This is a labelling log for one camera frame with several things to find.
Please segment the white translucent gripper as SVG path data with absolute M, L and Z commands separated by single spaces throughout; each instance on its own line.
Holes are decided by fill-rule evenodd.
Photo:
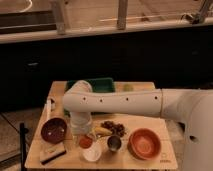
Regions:
M 96 141 L 96 137 L 89 134 L 80 134 L 77 136 L 76 144 L 78 147 L 82 149 L 88 149 L 92 146 L 92 144 Z

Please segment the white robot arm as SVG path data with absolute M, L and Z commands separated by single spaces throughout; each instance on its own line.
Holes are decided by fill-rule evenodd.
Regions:
M 170 119 L 185 125 L 181 171 L 213 171 L 213 90 L 154 89 L 96 93 L 80 80 L 62 98 L 74 132 L 91 130 L 93 112 Z

